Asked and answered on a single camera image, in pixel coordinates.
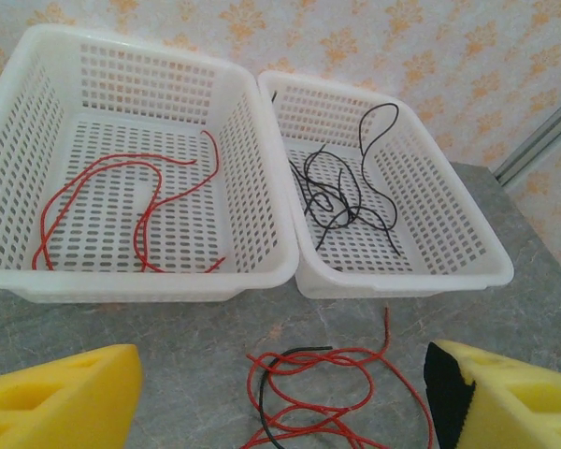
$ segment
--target yellow sponge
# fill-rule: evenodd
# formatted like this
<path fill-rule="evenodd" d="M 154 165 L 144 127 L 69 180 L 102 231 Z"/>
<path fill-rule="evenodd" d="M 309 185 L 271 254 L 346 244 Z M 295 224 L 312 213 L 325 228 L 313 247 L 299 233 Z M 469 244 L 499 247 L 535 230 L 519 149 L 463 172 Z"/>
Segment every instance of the yellow sponge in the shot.
<path fill-rule="evenodd" d="M 439 340 L 424 379 L 441 449 L 561 449 L 561 373 Z"/>
<path fill-rule="evenodd" d="M 0 449 L 122 448 L 140 389 L 134 345 L 0 376 Z"/>

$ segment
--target red wire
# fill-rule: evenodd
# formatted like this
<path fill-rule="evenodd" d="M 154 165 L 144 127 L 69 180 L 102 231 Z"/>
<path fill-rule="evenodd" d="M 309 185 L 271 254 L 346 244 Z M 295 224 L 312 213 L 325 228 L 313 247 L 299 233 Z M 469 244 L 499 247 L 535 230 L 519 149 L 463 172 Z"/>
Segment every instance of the red wire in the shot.
<path fill-rule="evenodd" d="M 203 130 L 202 134 L 206 134 L 210 138 L 210 140 L 212 141 L 212 144 L 214 146 L 214 151 L 215 151 L 215 154 L 216 154 L 216 167 L 214 168 L 214 171 L 210 175 L 208 175 L 204 180 L 202 180 L 201 182 L 199 182 L 197 185 L 193 186 L 191 189 L 187 190 L 186 192 L 183 192 L 183 193 L 178 194 L 178 195 L 171 196 L 169 198 L 166 198 L 166 199 L 158 201 L 158 202 L 156 202 L 156 198 L 158 197 L 158 195 L 160 194 L 160 190 L 162 189 L 163 177 L 162 177 L 162 172 L 156 166 L 154 166 L 153 164 L 149 164 L 147 162 L 129 162 L 129 161 L 126 161 L 126 162 L 120 162 L 120 163 L 115 163 L 115 164 L 110 164 L 110 165 L 107 165 L 107 166 L 104 166 L 104 167 L 100 167 L 100 168 L 98 168 L 94 171 L 91 171 L 91 170 L 92 170 L 92 168 L 94 168 L 95 166 L 97 166 L 98 164 L 100 164 L 104 161 L 107 161 L 109 159 L 114 159 L 114 158 L 121 158 L 121 157 L 159 159 L 159 160 L 162 160 L 162 161 L 165 161 L 165 162 L 168 162 L 168 163 L 171 163 L 171 164 L 179 165 L 179 166 L 188 166 L 188 165 L 195 164 L 195 162 L 196 162 L 195 160 L 179 161 L 177 159 L 162 156 L 160 154 L 152 154 L 152 153 L 117 153 L 117 154 L 111 154 L 111 155 L 108 155 L 108 156 L 100 157 L 96 161 L 92 162 L 85 169 L 83 169 L 83 171 L 81 171 L 72 181 L 68 182 L 61 190 L 59 190 L 48 201 L 48 203 L 44 207 L 44 210 L 42 211 L 41 217 L 40 217 L 39 232 L 40 232 L 41 243 L 39 245 L 39 248 L 35 252 L 33 259 L 32 259 L 32 269 L 37 269 L 37 259 L 43 253 L 44 258 L 46 260 L 46 266 L 48 267 L 48 269 L 54 270 L 54 266 L 53 266 L 53 264 L 50 260 L 50 254 L 48 253 L 48 242 L 49 242 L 50 237 L 53 234 L 54 230 L 59 225 L 59 223 L 63 220 L 66 213 L 70 209 L 70 206 L 72 205 L 72 203 L 75 201 L 75 199 L 79 195 L 79 192 L 82 189 L 83 185 L 91 177 L 93 177 L 94 175 L 96 175 L 98 173 L 101 173 L 103 171 L 106 171 L 106 170 L 109 170 L 109 169 L 112 169 L 112 168 L 139 165 L 139 166 L 148 167 L 148 168 L 152 169 L 153 171 L 155 171 L 156 175 L 158 176 L 158 184 L 157 184 L 156 189 L 155 189 L 155 191 L 154 191 L 154 193 L 151 197 L 151 200 L 150 200 L 150 203 L 148 204 L 148 207 L 143 212 L 143 214 L 139 218 L 139 221 L 136 224 L 136 228 L 135 228 L 135 232 L 134 232 L 134 241 L 133 241 L 134 250 L 136 252 L 137 257 L 142 262 L 141 271 L 145 271 L 145 268 L 151 268 L 151 269 L 153 269 L 154 271 L 157 271 L 157 272 L 165 272 L 165 271 L 161 270 L 160 268 L 154 266 L 153 264 L 151 264 L 148 261 L 148 253 L 149 253 L 149 251 L 148 251 L 148 222 L 150 220 L 151 215 L 153 214 L 153 212 L 157 208 L 159 208 L 160 206 L 163 206 L 166 203 L 169 203 L 169 202 L 174 201 L 176 199 L 180 199 L 184 196 L 187 196 L 187 195 L 197 191 L 204 184 L 211 181 L 211 179 L 214 178 L 214 176 L 216 176 L 216 174 L 218 173 L 218 171 L 220 169 L 220 155 L 219 155 L 218 146 L 216 144 L 216 140 L 214 139 L 214 136 L 206 130 Z M 77 186 L 77 188 L 73 192 L 73 195 L 67 200 L 65 206 L 63 207 L 63 209 L 60 211 L 60 213 L 56 217 L 56 220 L 54 220 L 54 223 L 50 227 L 48 233 L 46 233 L 45 232 L 46 216 L 48 215 L 50 207 L 56 201 L 56 199 L 58 199 L 62 194 L 64 194 L 70 187 L 75 185 L 75 183 L 77 183 L 79 180 L 81 180 L 81 182 L 79 183 L 79 185 Z M 144 251 L 143 252 L 141 252 L 141 250 L 139 248 L 139 244 L 138 244 L 138 231 L 139 231 L 139 228 L 142 224 L 143 224 L 142 238 L 143 238 L 143 246 L 144 246 Z M 225 257 L 219 258 L 214 263 L 214 265 L 212 265 L 210 268 L 208 268 L 205 272 L 206 273 L 212 272 L 217 267 L 219 267 L 220 264 L 224 260 L 225 260 Z"/>
<path fill-rule="evenodd" d="M 148 206 L 146 211 L 143 213 L 143 215 L 141 215 L 141 218 L 139 218 L 139 221 L 137 222 L 137 224 L 135 226 L 135 232 L 133 233 L 133 244 L 134 244 L 134 247 L 135 247 L 135 252 L 136 252 L 139 260 L 141 260 L 141 262 L 143 263 L 141 271 L 143 271 L 145 269 L 145 267 L 149 267 L 156 272 L 164 273 L 164 271 L 162 271 L 158 267 L 156 267 L 156 266 L 152 265 L 150 262 L 148 262 L 148 258 L 147 258 L 147 255 L 146 255 L 148 253 L 148 222 L 149 222 L 150 217 L 153 214 L 153 212 L 156 209 L 158 209 L 160 206 L 163 206 L 166 203 L 169 203 L 171 201 L 175 201 L 177 199 L 183 198 L 184 196 L 187 196 L 187 195 L 195 192 L 196 190 L 200 189 L 204 184 L 208 183 L 212 178 L 214 178 L 218 174 L 218 171 L 220 169 L 220 155 L 219 155 L 218 145 L 216 144 L 216 140 L 214 139 L 214 136 L 211 133 L 209 133 L 206 130 L 202 130 L 202 134 L 205 134 L 206 136 L 208 136 L 209 139 L 212 141 L 212 145 L 214 146 L 214 152 L 216 154 L 216 165 L 214 167 L 214 171 L 212 171 L 211 174 L 209 174 L 205 179 L 203 179 L 201 182 L 199 182 L 198 184 L 193 186 L 188 191 L 183 192 L 182 194 L 171 196 L 167 199 L 163 199 L 162 201 L 159 201 L 159 202 L 157 202 L 153 205 L 150 203 L 150 205 Z M 144 253 L 141 253 L 141 251 L 139 250 L 139 244 L 138 244 L 139 227 L 142 224 L 143 224 L 143 236 L 142 236 L 142 238 L 143 238 Z M 225 257 L 222 257 L 222 258 L 218 259 L 216 261 L 216 263 L 212 267 L 210 267 L 206 272 L 210 273 L 211 271 L 216 269 L 224 261 L 224 259 L 225 259 Z"/>
<path fill-rule="evenodd" d="M 343 436 L 347 439 L 350 446 L 353 449 L 363 449 L 367 444 L 372 447 L 377 447 L 381 449 L 386 449 L 387 446 L 384 446 L 380 443 L 374 442 L 372 440 L 366 439 L 355 434 L 349 427 L 347 427 L 344 423 L 340 421 L 340 418 L 346 415 L 349 412 L 354 410 L 360 409 L 364 407 L 372 398 L 374 394 L 374 381 L 367 371 L 365 364 L 372 362 L 372 361 L 381 361 L 391 372 L 396 375 L 396 377 L 403 383 L 408 390 L 410 391 L 411 395 L 415 398 L 415 400 L 420 404 L 422 411 L 424 412 L 424 417 L 426 419 L 428 425 L 428 449 L 432 449 L 433 440 L 434 440 L 434 427 L 432 424 L 432 417 L 430 415 L 429 410 L 427 409 L 424 401 L 420 397 L 420 395 L 415 391 L 415 388 L 411 383 L 405 378 L 405 376 L 393 365 L 389 362 L 384 354 L 388 350 L 390 344 L 391 334 L 389 328 L 389 310 L 388 308 L 385 309 L 384 313 L 384 345 L 378 352 L 370 351 L 366 348 L 342 348 L 336 349 L 333 351 L 329 351 L 323 354 L 318 353 L 294 353 L 291 355 L 278 355 L 276 353 L 263 353 L 259 357 L 255 358 L 252 355 L 248 355 L 248 358 L 253 362 L 250 372 L 248 374 L 247 379 L 247 393 L 252 403 L 252 406 L 255 408 L 256 411 L 259 412 L 258 401 L 252 391 L 252 383 L 253 383 L 253 376 L 258 368 L 266 369 L 269 372 L 268 375 L 268 382 L 270 384 L 271 389 L 281 398 L 288 401 L 291 405 L 286 407 L 285 409 L 281 410 L 274 416 L 270 416 L 269 414 L 265 413 L 266 423 L 269 427 L 276 427 L 279 430 L 282 430 L 285 433 L 281 435 L 275 436 L 276 440 L 286 440 L 290 438 L 296 438 L 304 435 L 310 435 L 313 433 L 331 433 L 335 435 Z M 356 360 L 346 354 L 361 354 L 365 355 L 366 358 Z M 265 360 L 268 358 L 277 358 L 279 361 L 273 367 L 270 367 Z M 311 404 L 307 402 L 303 402 L 297 400 L 295 398 L 291 398 L 290 396 L 282 393 L 279 388 L 274 384 L 272 380 L 273 375 L 280 375 L 280 376 L 287 376 L 292 374 L 297 374 L 299 372 L 303 372 L 307 369 L 311 369 L 315 367 L 317 364 L 321 362 L 332 363 L 334 365 L 342 366 L 342 367 L 355 367 L 360 369 L 367 378 L 369 384 L 369 390 L 364 399 L 359 401 L 357 404 L 352 405 L 351 407 L 329 407 L 320 404 Z M 297 368 L 293 369 L 279 369 L 278 366 L 282 364 L 294 365 Z M 316 413 L 320 413 L 325 416 L 325 419 L 321 422 L 306 427 L 293 427 L 287 426 L 279 422 L 279 419 L 282 418 L 285 414 L 293 412 L 295 410 L 308 410 Z M 329 427 L 328 425 L 334 425 L 337 428 Z M 260 438 L 264 429 L 261 428 L 257 432 L 253 434 L 250 440 L 242 446 L 243 449 L 249 449 L 251 447 L 257 446 L 259 444 L 263 444 L 266 442 L 270 442 L 268 437 Z"/>

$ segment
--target countertop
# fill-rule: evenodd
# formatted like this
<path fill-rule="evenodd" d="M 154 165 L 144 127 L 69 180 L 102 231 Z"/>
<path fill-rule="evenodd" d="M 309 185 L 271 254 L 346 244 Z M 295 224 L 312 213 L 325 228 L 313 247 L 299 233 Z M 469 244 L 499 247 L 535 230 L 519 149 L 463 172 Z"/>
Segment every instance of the countertop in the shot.
<path fill-rule="evenodd" d="M 309 300 L 290 281 L 224 303 L 133 305 L 36 305 L 0 291 L 0 374 L 109 344 L 136 344 L 145 381 L 126 447 L 150 449 L 239 447 L 260 427 L 246 394 L 246 353 L 325 344 L 378 349 L 385 305 L 393 336 L 387 358 L 424 397 L 424 354 L 433 339 L 561 371 L 561 267 L 487 169 L 455 169 L 515 265 L 505 287 L 429 298 Z M 425 447 L 425 421 L 406 388 L 380 363 L 369 368 L 377 392 L 347 424 L 391 447 Z M 323 367 L 279 385 L 338 406 L 367 391 L 361 374 Z M 347 443 L 308 436 L 285 444 Z"/>

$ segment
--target yellow foam block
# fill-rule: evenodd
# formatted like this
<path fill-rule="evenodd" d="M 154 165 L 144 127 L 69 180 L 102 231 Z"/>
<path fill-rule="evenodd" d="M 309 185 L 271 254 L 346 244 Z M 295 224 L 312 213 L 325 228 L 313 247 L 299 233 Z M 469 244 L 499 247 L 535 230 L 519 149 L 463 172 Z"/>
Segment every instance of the yellow foam block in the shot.
<path fill-rule="evenodd" d="M 0 376 L 0 449 L 122 448 L 140 389 L 134 345 Z"/>
<path fill-rule="evenodd" d="M 561 449 L 561 373 L 435 341 L 476 383 L 457 449 Z"/>

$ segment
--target tangled wire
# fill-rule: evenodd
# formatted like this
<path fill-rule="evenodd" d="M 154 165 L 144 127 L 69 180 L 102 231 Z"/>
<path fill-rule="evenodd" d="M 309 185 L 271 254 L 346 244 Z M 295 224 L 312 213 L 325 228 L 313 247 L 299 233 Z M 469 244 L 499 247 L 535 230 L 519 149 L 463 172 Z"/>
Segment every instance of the tangled wire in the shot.
<path fill-rule="evenodd" d="M 389 330 L 389 310 L 388 308 L 386 308 L 384 311 L 384 345 L 378 352 L 374 352 L 366 348 L 342 348 L 333 350 L 330 346 L 321 346 L 295 348 L 280 355 L 276 353 L 263 353 L 257 358 L 253 357 L 252 355 L 248 355 L 248 358 L 253 362 L 253 365 L 247 378 L 247 392 L 250 398 L 250 402 L 260 415 L 262 428 L 255 432 L 250 440 L 241 447 L 243 449 L 249 449 L 258 444 L 272 442 L 275 447 L 283 449 L 283 446 L 279 443 L 279 441 L 314 433 L 327 433 L 345 437 L 349 442 L 351 448 L 353 449 L 364 449 L 364 444 L 382 449 L 387 448 L 387 446 L 383 444 L 357 435 L 341 421 L 341 418 L 344 417 L 347 413 L 364 407 L 374 395 L 374 381 L 366 368 L 366 364 L 374 361 L 380 361 L 384 364 L 384 366 L 386 366 L 395 374 L 395 376 L 408 388 L 411 395 L 420 404 L 428 425 L 427 447 L 428 449 L 432 449 L 434 429 L 430 412 L 425 406 L 420 395 L 415 391 L 415 388 L 396 368 L 396 366 L 385 358 L 385 353 L 389 348 L 390 339 L 391 334 Z M 353 358 L 354 355 L 363 355 L 364 358 L 355 359 Z M 272 360 L 269 363 L 266 363 L 266 360 L 270 358 Z M 280 391 L 273 382 L 274 375 L 289 376 L 292 374 L 297 374 L 307 369 L 314 368 L 319 363 L 323 362 L 331 363 L 340 367 L 358 368 L 366 376 L 366 379 L 368 381 L 368 391 L 366 397 L 359 401 L 357 404 L 352 405 L 351 407 L 329 407 L 321 404 L 311 404 L 301 400 L 297 400 L 295 398 L 291 398 L 290 396 Z M 295 368 L 280 369 L 279 365 L 281 364 L 291 365 Z M 253 393 L 252 385 L 253 376 L 258 368 L 263 369 L 264 373 L 260 378 L 260 383 L 258 386 L 258 397 L 256 399 L 256 396 Z M 274 391 L 282 399 L 289 402 L 291 405 L 274 415 L 266 413 L 264 410 L 264 390 L 266 383 L 270 385 L 272 391 Z M 324 417 L 324 419 L 313 426 L 305 427 L 287 426 L 280 422 L 283 416 L 298 410 L 307 410 L 319 413 Z M 270 430 L 271 427 L 275 427 L 284 433 L 273 435 Z"/>
<path fill-rule="evenodd" d="M 381 133 L 371 139 L 364 149 L 362 141 L 362 127 L 364 120 L 373 111 L 388 107 L 392 107 L 395 109 L 394 119 Z M 393 239 L 391 238 L 390 233 L 390 231 L 392 231 L 396 226 L 398 216 L 395 201 L 387 194 L 384 194 L 383 192 L 380 192 L 378 189 L 376 189 L 367 179 L 365 172 L 366 157 L 370 149 L 376 142 L 379 141 L 379 139 L 385 136 L 395 126 L 398 117 L 399 106 L 397 104 L 383 103 L 366 111 L 366 113 L 360 119 L 358 125 L 359 150 L 362 156 L 359 167 L 360 175 L 364 180 L 367 188 L 369 188 L 374 194 L 386 199 L 391 204 L 395 218 L 389 224 L 386 223 L 386 220 L 382 218 L 377 211 L 363 204 L 362 189 L 353 173 L 352 168 L 344 159 L 340 158 L 336 154 L 333 154 L 332 152 L 327 151 L 325 149 L 326 144 L 322 145 L 320 150 L 318 150 L 317 152 L 311 153 L 303 161 L 301 170 L 299 170 L 299 168 L 293 161 L 289 161 L 289 163 L 291 164 L 291 170 L 293 171 L 293 175 L 296 179 L 296 183 L 306 205 L 304 208 L 304 215 L 308 216 L 309 214 L 313 222 L 324 230 L 322 236 L 320 237 L 320 240 L 318 241 L 318 244 L 316 245 L 316 251 L 318 251 L 322 247 L 322 245 L 324 244 L 324 240 L 330 231 L 348 227 L 353 222 L 359 220 L 360 222 L 365 223 L 373 229 L 384 232 L 391 247 L 393 248 L 393 251 L 395 251 L 397 255 L 401 255 L 399 250 L 393 243 Z M 311 175 L 311 168 L 314 165 L 315 161 L 320 157 L 332 158 L 342 166 L 338 171 L 336 184 L 313 179 Z M 345 173 L 349 175 L 347 183 L 352 185 L 356 192 L 354 203 L 352 202 L 353 198 L 348 198 L 347 194 L 345 193 L 346 182 L 345 180 L 343 180 L 343 175 Z M 371 217 L 364 216 L 362 212 L 370 214 L 373 218 L 370 219 Z"/>

